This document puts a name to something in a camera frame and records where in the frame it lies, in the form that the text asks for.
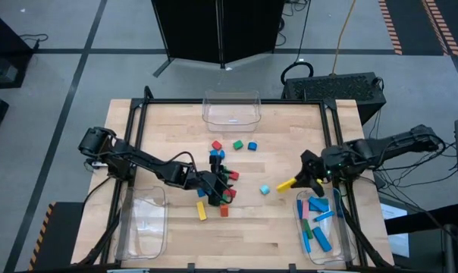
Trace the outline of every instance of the black metal frame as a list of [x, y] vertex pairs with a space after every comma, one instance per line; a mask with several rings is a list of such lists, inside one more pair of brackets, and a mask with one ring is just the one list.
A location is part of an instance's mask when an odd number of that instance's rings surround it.
[[[141, 108], [141, 113], [140, 113], [140, 121], [138, 123], [138, 131], [136, 133], [136, 140], [135, 140], [135, 147], [140, 148], [141, 147], [141, 142], [143, 138], [143, 128], [145, 125], [145, 120], [146, 120], [146, 112], [148, 109], [148, 104], [201, 104], [202, 99], [154, 99], [153, 94], [150, 91], [149, 87], [145, 87], [145, 97], [142, 99], [131, 99], [131, 104], [130, 104], [130, 113], [128, 114], [128, 120], [127, 120], [127, 126], [124, 134], [124, 140], [130, 141], [131, 139], [131, 134], [133, 131], [133, 123], [134, 123], [134, 117], [136, 110], [138, 108]], [[342, 137], [342, 132], [340, 129], [340, 122], [338, 118], [338, 113], [337, 113], [337, 105], [334, 100], [315, 100], [315, 101], [307, 101], [303, 102], [300, 100], [282, 100], [282, 99], [262, 99], [261, 100], [262, 104], [269, 104], [269, 105], [275, 105], [275, 104], [285, 104], [285, 105], [318, 105], [320, 108], [320, 114], [322, 118], [322, 128], [323, 128], [323, 134], [325, 138], [325, 145], [327, 147], [332, 145], [331, 142], [331, 136], [330, 136], [330, 129], [328, 126], [328, 119], [327, 119], [327, 114], [326, 114], [326, 108], [328, 107], [331, 110], [332, 113], [332, 118], [334, 122], [334, 128], [335, 128], [335, 135], [337, 137], [337, 144], [342, 144], [344, 142], [343, 137]], [[136, 167], [133, 166], [133, 174], [136, 173]], [[128, 181], [128, 186], [132, 187], [134, 185], [135, 181], [135, 176], [133, 176], [133, 179]], [[121, 193], [121, 186], [122, 182], [120, 180], [116, 181], [116, 184], [114, 186], [114, 191], [113, 191], [113, 197], [111, 200], [111, 208], [109, 212], [109, 217], [108, 217], [108, 225], [112, 223], [112, 221], [115, 219], [116, 212], [118, 210], [119, 206], [119, 200], [120, 200], [120, 193]], [[334, 187], [338, 188], [338, 183], [333, 184]], [[350, 207], [350, 214], [352, 215], [352, 218], [354, 221], [359, 224], [359, 216], [357, 215], [357, 207], [356, 207], [356, 202], [355, 202], [355, 197], [353, 195], [353, 189], [351, 184], [346, 184], [347, 188], [347, 196], [349, 197], [349, 207]], [[109, 249], [110, 249], [111, 241], [107, 243], [105, 248], [102, 251], [102, 257], [100, 264], [106, 264], [108, 261], [108, 254], [109, 254]], [[357, 246], [357, 252], [359, 254], [359, 264], [361, 266], [367, 266], [367, 258], [366, 254], [364, 252], [364, 249], [362, 248], [362, 245], [356, 241], [356, 246]], [[121, 261], [115, 260], [116, 265], [121, 265]], [[352, 262], [346, 262], [346, 267], [350, 268], [353, 266]], [[297, 270], [296, 266], [294, 264], [289, 264], [289, 269], [290, 272], [316, 272], [315, 270]], [[197, 269], [197, 271], [204, 271], [204, 272], [219, 272], [220, 270], [227, 270], [227, 269], [211, 269], [210, 271], [205, 270], [205, 269]], [[185, 272], [193, 272], [195, 271], [195, 265], [189, 264], [188, 268], [177, 268], [177, 269], [158, 269], [158, 268], [151, 268], [150, 271], [185, 271]], [[241, 271], [247, 271], [247, 272], [286, 272], [287, 270], [242, 270]]]

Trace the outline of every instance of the yellow cable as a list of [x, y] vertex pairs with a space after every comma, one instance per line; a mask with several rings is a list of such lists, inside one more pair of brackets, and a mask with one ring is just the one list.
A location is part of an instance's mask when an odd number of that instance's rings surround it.
[[332, 74], [335, 74], [335, 66], [337, 66], [337, 57], [338, 57], [338, 52], [340, 50], [340, 41], [342, 40], [342, 35], [344, 34], [345, 27], [347, 26], [347, 22], [349, 22], [350, 15], [352, 14], [353, 7], [356, 5], [357, 0], [353, 0], [352, 5], [350, 6], [349, 14], [347, 15], [347, 19], [345, 19], [345, 23], [343, 23], [342, 31], [340, 32], [340, 35], [338, 37], [338, 44], [337, 44], [337, 51], [335, 52], [335, 60], [334, 60], [334, 66], [332, 67]]

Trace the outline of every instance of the yellow rectangular block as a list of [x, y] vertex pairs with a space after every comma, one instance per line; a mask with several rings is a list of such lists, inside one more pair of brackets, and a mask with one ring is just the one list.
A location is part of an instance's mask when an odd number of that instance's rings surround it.
[[282, 184], [279, 184], [278, 187], [276, 188], [276, 190], [279, 192], [279, 193], [283, 193], [285, 191], [287, 191], [288, 189], [291, 188], [291, 185], [295, 184], [296, 183], [296, 179], [295, 177], [289, 179], [288, 181], [282, 183]]
[[207, 216], [205, 216], [204, 203], [202, 201], [197, 202], [197, 210], [199, 211], [200, 221], [206, 220]]

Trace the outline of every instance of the red block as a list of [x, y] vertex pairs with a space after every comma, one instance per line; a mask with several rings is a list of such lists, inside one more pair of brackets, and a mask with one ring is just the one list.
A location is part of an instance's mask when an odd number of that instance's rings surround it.
[[221, 217], [229, 216], [229, 207], [227, 205], [221, 205]]
[[222, 144], [220, 144], [217, 140], [215, 140], [213, 143], [212, 143], [212, 148], [216, 149], [216, 150], [220, 150], [222, 148]]
[[237, 180], [239, 179], [239, 173], [237, 171], [231, 171], [231, 174], [229, 174], [229, 178], [232, 180]]
[[237, 191], [236, 191], [236, 190], [233, 190], [233, 189], [225, 190], [225, 191], [223, 192], [223, 194], [232, 196], [232, 198], [236, 198], [236, 193], [237, 193]]

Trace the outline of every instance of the blue rectangular block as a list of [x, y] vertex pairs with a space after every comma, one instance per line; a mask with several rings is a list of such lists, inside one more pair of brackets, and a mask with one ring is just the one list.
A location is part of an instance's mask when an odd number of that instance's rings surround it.
[[197, 194], [199, 195], [199, 197], [204, 197], [204, 195], [205, 195], [203, 189], [197, 189]]
[[[323, 212], [328, 212], [330, 210], [330, 206], [328, 205], [328, 199], [326, 198], [318, 198], [317, 199], [321, 204], [325, 205], [326, 206], [326, 210], [324, 210]], [[314, 205], [310, 204], [310, 211], [311, 212], [322, 212], [320, 209], [318, 209], [317, 207], [315, 207]]]
[[320, 227], [315, 227], [313, 229], [313, 234], [315, 235], [315, 238], [317, 238], [317, 241], [322, 247], [323, 252], [329, 252], [330, 250], [332, 250], [332, 246], [328, 242]]
[[334, 212], [327, 212], [327, 213], [324, 213], [320, 216], [318, 216], [317, 218], [315, 218], [315, 221], [321, 221], [327, 217], [330, 217], [330, 216], [334, 216]]
[[313, 197], [313, 196], [310, 196], [309, 201], [310, 201], [310, 205], [314, 205], [314, 206], [317, 207], [317, 209], [319, 209], [321, 212], [326, 212], [326, 211], [327, 211], [328, 204], [327, 204], [327, 205], [322, 204], [322, 202], [320, 202], [318, 199], [316, 199], [316, 198]]
[[298, 199], [296, 201], [296, 208], [298, 209], [298, 216], [300, 217], [300, 219], [302, 218], [303, 216], [303, 204], [302, 204], [302, 200]]
[[310, 253], [312, 250], [310, 249], [310, 242], [308, 241], [308, 234], [306, 232], [302, 232], [303, 234], [303, 243], [305, 244], [306, 252]]

